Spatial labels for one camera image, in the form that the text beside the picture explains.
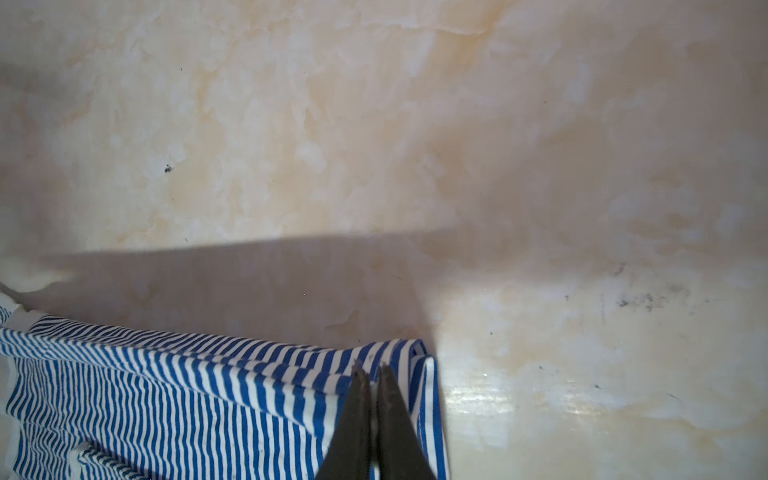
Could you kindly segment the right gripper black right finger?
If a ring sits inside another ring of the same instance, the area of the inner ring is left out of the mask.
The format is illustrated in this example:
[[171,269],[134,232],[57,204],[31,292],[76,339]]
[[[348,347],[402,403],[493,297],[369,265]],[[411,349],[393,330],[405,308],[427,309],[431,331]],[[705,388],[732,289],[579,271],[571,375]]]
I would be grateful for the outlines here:
[[376,415],[380,478],[435,480],[411,423],[394,370],[386,364],[379,367]]

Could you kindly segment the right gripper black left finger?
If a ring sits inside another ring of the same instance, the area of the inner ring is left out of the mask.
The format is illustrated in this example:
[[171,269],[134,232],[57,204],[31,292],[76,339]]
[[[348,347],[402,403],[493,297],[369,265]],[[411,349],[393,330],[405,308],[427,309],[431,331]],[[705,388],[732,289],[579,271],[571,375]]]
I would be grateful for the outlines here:
[[359,365],[315,478],[317,480],[367,480],[371,464],[372,395],[370,377]]

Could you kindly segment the blue white striped tank top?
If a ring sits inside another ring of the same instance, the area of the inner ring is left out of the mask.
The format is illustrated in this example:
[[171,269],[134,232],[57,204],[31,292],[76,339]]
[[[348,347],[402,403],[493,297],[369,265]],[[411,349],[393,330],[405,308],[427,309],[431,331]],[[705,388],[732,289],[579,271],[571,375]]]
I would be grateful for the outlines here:
[[9,479],[312,479],[355,367],[393,371],[449,477],[437,364],[419,340],[353,349],[81,323],[1,300]]

